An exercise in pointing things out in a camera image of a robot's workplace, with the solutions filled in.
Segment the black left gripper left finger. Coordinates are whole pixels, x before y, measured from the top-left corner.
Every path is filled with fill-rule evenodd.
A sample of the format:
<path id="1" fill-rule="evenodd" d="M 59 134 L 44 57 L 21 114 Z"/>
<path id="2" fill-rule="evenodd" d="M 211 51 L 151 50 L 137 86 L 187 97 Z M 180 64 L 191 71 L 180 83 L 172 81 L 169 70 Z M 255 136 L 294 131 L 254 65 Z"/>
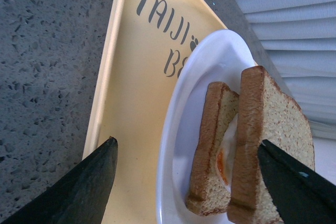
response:
<path id="1" fill-rule="evenodd" d="M 117 160 L 118 142 L 110 137 L 4 223 L 101 223 Z"/>

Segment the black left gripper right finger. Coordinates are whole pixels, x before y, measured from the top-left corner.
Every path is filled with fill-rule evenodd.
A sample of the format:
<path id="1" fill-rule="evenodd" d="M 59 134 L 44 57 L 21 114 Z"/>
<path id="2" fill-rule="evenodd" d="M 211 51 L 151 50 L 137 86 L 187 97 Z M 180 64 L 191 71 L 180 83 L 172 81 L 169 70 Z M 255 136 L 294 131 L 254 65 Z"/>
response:
<path id="1" fill-rule="evenodd" d="M 265 185 L 284 223 L 335 223 L 335 185 L 269 140 L 257 151 Z"/>

